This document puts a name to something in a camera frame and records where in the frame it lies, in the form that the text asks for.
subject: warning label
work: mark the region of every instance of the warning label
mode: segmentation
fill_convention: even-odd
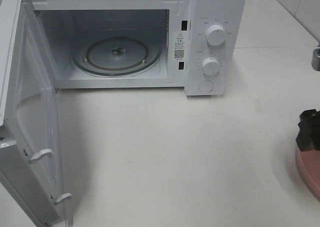
[[[177,61],[183,61],[186,57],[186,38],[184,36],[185,33],[178,31],[173,33],[173,56],[174,59]]]

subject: open microwave door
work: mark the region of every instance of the open microwave door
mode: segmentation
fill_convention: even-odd
[[[37,227],[67,226],[55,90],[30,0],[0,8],[0,182]]]

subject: white countertop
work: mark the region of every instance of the white countertop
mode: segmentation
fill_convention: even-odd
[[[276,0],[246,0],[223,96],[60,91],[73,226],[319,226],[295,165],[299,114],[320,103],[317,44]],[[33,226],[3,193],[16,218],[0,226]]]

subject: power level knob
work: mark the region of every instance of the power level knob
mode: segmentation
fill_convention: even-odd
[[[226,28],[222,24],[215,24],[206,30],[206,41],[211,46],[219,46],[226,41]]]
[[[203,73],[207,76],[214,76],[219,72],[220,63],[217,58],[210,57],[202,61]]]

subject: barcode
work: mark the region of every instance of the barcode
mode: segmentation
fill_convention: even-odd
[[[185,57],[185,50],[179,49],[174,51],[174,58],[175,59],[183,59]]]

